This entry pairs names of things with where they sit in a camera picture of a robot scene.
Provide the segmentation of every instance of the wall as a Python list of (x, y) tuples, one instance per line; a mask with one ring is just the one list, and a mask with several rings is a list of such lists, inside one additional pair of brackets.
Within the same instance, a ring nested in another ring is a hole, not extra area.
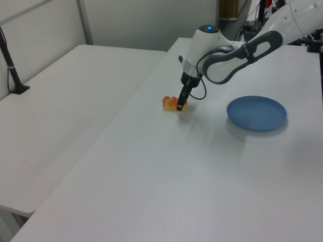
[(167, 51), (216, 23), (217, 0), (81, 0), (93, 43)]
[[(23, 83), (85, 43), (76, 0), (52, 0), (3, 24), (2, 29)], [(0, 54), (0, 100), (7, 94), (7, 65)]]

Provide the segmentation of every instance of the blue plate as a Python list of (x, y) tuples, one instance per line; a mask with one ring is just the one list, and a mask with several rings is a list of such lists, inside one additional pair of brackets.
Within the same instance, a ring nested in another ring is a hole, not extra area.
[(286, 109), (267, 97), (245, 96), (229, 103), (227, 113), (231, 121), (246, 130), (270, 131), (281, 127), (287, 118)]

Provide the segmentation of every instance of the table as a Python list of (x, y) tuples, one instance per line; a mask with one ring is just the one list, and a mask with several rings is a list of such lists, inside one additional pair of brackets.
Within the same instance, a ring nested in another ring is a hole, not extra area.
[[(284, 46), (225, 85), (207, 82), (207, 98), (189, 99), (186, 113), (164, 111), (190, 42), (178, 39), (13, 242), (321, 240), (318, 55)], [(234, 126), (226, 107), (244, 95), (277, 100), (288, 123)]]
[(165, 55), (80, 45), (0, 102), (0, 209), (29, 217)]

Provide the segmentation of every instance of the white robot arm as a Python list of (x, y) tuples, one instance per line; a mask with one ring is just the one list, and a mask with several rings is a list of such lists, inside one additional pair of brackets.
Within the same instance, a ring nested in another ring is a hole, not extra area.
[(262, 30), (240, 48), (228, 41), (214, 26), (196, 30), (183, 66), (184, 84), (177, 110), (197, 87), (202, 75), (224, 84), (242, 68), (279, 47), (315, 32), (323, 25), (323, 0), (293, 0), (269, 18)]

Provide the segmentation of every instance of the orange toy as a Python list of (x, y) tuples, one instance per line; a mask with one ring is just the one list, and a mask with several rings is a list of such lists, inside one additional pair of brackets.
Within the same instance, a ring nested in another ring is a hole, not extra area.
[[(169, 111), (178, 111), (177, 102), (178, 102), (178, 98), (166, 96), (163, 98), (163, 109), (169, 110)], [(182, 112), (185, 112), (186, 109), (187, 109), (187, 100), (185, 101)]]

